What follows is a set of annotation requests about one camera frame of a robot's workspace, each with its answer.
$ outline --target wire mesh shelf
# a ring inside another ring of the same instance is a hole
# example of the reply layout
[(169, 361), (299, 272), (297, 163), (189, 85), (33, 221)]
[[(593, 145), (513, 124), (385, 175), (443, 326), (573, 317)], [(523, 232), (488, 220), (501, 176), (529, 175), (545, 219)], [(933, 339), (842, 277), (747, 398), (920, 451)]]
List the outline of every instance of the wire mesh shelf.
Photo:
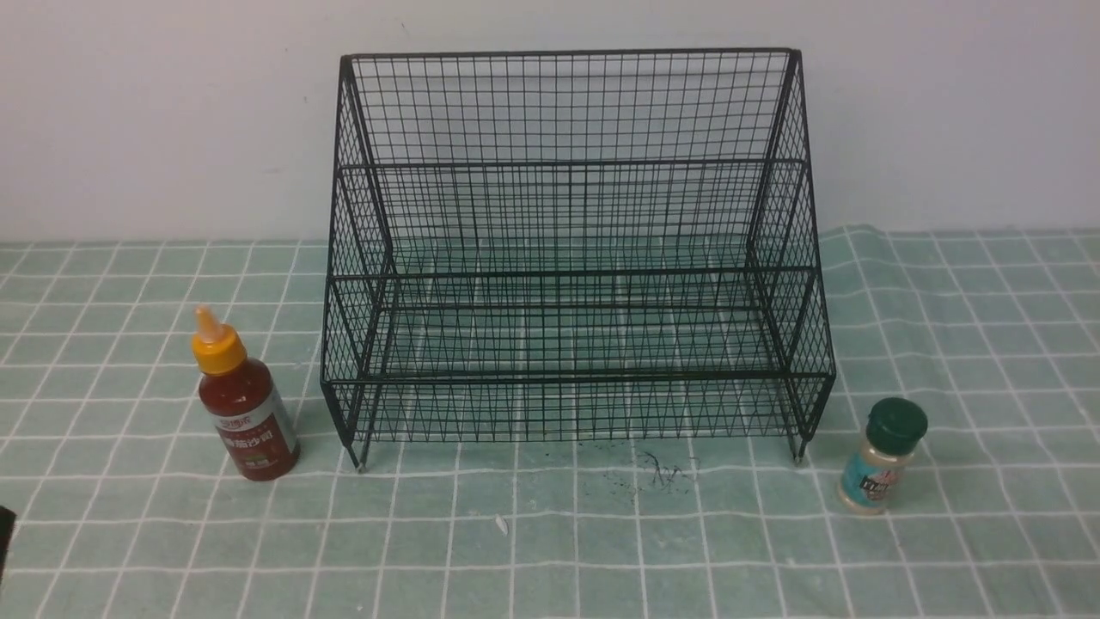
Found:
[(787, 436), (836, 378), (794, 49), (341, 59), (321, 387), (375, 440)]

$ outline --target red sauce bottle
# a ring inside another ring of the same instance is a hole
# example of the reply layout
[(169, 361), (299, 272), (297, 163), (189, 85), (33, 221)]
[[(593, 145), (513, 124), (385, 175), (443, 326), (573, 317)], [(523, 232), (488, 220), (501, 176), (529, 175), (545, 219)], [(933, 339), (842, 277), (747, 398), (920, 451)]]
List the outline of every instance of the red sauce bottle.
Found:
[(195, 319), (198, 332), (191, 350), (202, 371), (199, 400), (237, 471), (253, 482), (285, 475), (298, 462), (301, 445), (271, 372), (249, 357), (237, 331), (218, 322), (209, 307), (199, 305)]

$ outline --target green grid tablecloth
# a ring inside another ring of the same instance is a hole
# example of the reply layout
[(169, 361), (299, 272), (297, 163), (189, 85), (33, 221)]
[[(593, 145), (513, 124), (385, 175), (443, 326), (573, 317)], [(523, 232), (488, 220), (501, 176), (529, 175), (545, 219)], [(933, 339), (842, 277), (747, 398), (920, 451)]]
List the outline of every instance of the green grid tablecloth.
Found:
[[(1100, 617), (1100, 231), (822, 256), (840, 379), (800, 469), (696, 439), (378, 444), (358, 475), (317, 386), (322, 242), (0, 246), (0, 617)], [(184, 300), (272, 366), (292, 475), (232, 471)], [(894, 508), (850, 516), (898, 394), (932, 430)]]

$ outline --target white wall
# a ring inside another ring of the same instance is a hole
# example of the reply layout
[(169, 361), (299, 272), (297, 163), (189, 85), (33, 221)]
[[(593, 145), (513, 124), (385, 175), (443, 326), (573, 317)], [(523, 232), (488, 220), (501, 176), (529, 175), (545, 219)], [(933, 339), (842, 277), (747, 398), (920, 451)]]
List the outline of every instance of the white wall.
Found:
[(0, 237), (322, 236), (338, 57), (787, 45), (823, 228), (1100, 223), (1098, 0), (7, 0)]

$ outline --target black wire rack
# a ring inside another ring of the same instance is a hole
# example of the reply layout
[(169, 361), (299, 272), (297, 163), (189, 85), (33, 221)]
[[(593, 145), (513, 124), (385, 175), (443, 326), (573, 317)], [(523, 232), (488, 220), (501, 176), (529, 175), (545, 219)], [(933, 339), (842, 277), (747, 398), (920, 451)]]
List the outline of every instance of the black wire rack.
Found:
[(321, 387), (375, 440), (787, 436), (836, 378), (801, 54), (344, 56)]

